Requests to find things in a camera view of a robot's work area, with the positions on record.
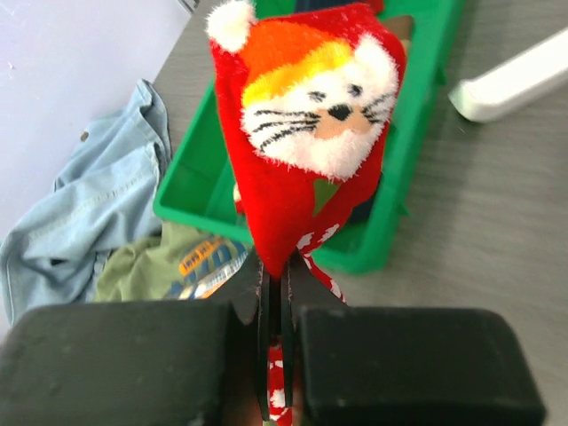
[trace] red christmas stocking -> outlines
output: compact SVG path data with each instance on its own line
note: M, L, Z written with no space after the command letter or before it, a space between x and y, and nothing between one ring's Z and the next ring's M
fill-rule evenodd
M278 279L299 249L343 300L311 252L377 187L402 43L363 3L257 20L250 1L230 0L209 15L207 33L235 206L257 254ZM271 415L289 426L278 347L271 367Z

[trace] wood grain surface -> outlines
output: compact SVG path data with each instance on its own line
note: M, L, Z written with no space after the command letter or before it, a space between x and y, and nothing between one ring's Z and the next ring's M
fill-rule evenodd
M213 75L203 29L216 2L202 1L155 82L174 145ZM401 221L384 271L336 275L351 304L503 315L525 349L548 426L568 424L568 87L484 125L459 117L447 93L566 25L566 0L466 2L449 84L408 193L412 216Z

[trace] dark spot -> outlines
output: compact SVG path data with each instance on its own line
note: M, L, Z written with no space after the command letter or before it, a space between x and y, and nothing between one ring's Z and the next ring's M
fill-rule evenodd
M308 93L310 99L314 102L321 102L323 99L326 98L326 94L322 91L310 91Z
M349 90L347 91L350 95L356 98L357 96L361 96L361 93L363 93L363 88L361 86L358 86L357 84L352 84L351 86L349 86Z
M347 104L332 106L327 111L329 115L339 120L340 122L344 121L347 117L349 117L349 115L351 115L352 112L353 110Z

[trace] green plastic bin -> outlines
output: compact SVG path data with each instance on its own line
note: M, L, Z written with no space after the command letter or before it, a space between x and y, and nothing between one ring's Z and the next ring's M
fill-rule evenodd
M398 218L436 91L446 82L444 66L458 27L464 0L386 0L380 19L410 14L414 34L405 81L387 138L383 178L371 216L364 224L346 225L314 253L318 265L359 273L382 269L388 259ZM257 0L259 18L290 14L292 0ZM213 82L209 85L154 201L166 220L251 242L249 229L233 205L234 176L217 117Z

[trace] cat nose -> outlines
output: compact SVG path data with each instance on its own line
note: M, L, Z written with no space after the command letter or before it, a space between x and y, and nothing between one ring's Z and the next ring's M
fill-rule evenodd
M340 122L342 122L347 117L349 117L349 115L351 115L352 112L353 112L353 110L347 104L339 104L339 105L332 106L327 111L327 113L329 115L336 118Z

